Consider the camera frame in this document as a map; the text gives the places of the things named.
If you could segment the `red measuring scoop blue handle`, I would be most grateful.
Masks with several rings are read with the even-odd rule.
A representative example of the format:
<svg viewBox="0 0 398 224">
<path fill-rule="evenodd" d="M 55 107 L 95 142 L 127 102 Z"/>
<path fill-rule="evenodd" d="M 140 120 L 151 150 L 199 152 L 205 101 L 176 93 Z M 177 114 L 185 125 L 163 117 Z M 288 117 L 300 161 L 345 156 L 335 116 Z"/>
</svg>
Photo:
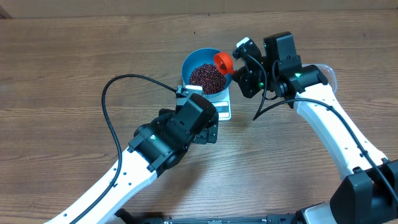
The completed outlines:
<svg viewBox="0 0 398 224">
<path fill-rule="evenodd" d="M 218 52 L 217 54 L 215 54 L 213 57 L 213 61 L 218 71 L 222 75 L 232 75 L 234 73 L 233 60 L 231 56 L 226 52 Z"/>
</svg>

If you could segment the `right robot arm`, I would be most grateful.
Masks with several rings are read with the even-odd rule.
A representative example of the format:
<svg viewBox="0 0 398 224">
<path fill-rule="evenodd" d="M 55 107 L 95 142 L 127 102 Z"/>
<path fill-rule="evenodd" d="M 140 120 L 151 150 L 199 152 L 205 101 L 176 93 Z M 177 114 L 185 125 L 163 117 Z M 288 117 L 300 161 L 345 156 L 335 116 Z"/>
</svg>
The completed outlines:
<svg viewBox="0 0 398 224">
<path fill-rule="evenodd" d="M 339 104 L 316 65 L 303 65 L 293 35 L 250 38 L 236 44 L 233 57 L 244 66 L 233 73 L 246 98 L 275 93 L 312 127 L 341 177 L 329 201 L 300 209 L 292 223 L 386 223 L 397 218 L 397 162 L 371 144 Z"/>
</svg>

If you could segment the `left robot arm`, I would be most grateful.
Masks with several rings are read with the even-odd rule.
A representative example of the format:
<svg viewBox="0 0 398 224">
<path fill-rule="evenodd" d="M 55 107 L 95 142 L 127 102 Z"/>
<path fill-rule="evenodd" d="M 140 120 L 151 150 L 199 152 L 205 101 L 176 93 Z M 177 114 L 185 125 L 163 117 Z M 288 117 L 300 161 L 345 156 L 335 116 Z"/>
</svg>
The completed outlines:
<svg viewBox="0 0 398 224">
<path fill-rule="evenodd" d="M 216 108 L 196 93 L 175 110 L 161 109 L 157 118 L 138 127 L 127 148 L 97 183 L 50 223 L 107 223 L 135 194 L 165 170 L 176 166 L 195 138 L 216 142 L 208 134 L 218 121 Z"/>
</svg>

